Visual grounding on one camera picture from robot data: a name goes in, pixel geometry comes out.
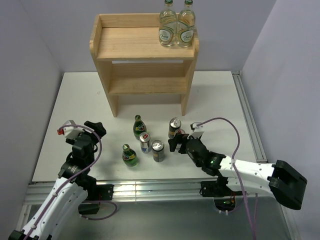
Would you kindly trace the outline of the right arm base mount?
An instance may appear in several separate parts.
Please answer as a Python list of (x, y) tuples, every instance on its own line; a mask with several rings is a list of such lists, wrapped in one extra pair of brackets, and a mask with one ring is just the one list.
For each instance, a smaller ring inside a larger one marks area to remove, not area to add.
[(234, 211), (243, 201), (237, 202), (236, 197), (242, 196), (242, 191), (233, 191), (218, 180), (201, 181), (199, 194), (204, 198), (213, 198), (214, 206), (222, 212)]

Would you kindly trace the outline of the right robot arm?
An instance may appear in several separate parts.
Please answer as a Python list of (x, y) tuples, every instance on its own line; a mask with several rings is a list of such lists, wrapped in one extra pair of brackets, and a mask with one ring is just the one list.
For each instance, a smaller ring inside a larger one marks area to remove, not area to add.
[(233, 160), (230, 156), (209, 151), (200, 138), (177, 134), (168, 140), (170, 152), (187, 154), (196, 167), (214, 180), (200, 183), (203, 197), (223, 198), (255, 193), (270, 196), (279, 204), (300, 210), (307, 179), (283, 160), (276, 163), (254, 163)]

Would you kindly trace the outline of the blue silver can red top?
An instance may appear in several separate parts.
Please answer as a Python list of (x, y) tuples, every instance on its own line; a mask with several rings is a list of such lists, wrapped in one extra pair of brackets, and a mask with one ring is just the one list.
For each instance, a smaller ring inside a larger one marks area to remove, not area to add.
[[(175, 132), (174, 132), (174, 136), (177, 136), (177, 135), (180, 135), (180, 134), (185, 134), (186, 132), (183, 130), (183, 129), (177, 129)], [(180, 148), (181, 148), (181, 143), (178, 143), (177, 146), (176, 146), (176, 151), (179, 151)]]

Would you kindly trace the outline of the green glass bottle front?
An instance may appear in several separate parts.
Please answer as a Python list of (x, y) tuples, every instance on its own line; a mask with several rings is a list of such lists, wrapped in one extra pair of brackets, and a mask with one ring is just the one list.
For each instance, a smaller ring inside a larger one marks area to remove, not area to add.
[(122, 146), (122, 160), (128, 167), (134, 167), (138, 164), (137, 154), (128, 144)]

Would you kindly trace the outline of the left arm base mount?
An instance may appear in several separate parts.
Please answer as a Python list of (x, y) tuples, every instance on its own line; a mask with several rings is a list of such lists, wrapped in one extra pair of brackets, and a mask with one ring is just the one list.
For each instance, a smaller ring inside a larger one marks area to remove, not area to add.
[(98, 184), (88, 197), (78, 206), (80, 215), (96, 215), (101, 208), (102, 201), (111, 201), (114, 193), (113, 184)]

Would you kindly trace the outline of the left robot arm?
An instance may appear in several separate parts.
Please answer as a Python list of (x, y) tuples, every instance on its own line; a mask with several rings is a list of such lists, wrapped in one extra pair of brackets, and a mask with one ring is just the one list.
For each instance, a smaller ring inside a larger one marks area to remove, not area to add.
[(57, 129), (57, 134), (72, 146), (71, 152), (37, 213), (22, 230), (13, 230), (10, 240), (52, 240), (67, 212), (98, 193), (97, 180), (88, 173), (102, 154), (102, 138), (107, 134), (103, 124), (86, 121), (79, 125), (68, 120)]

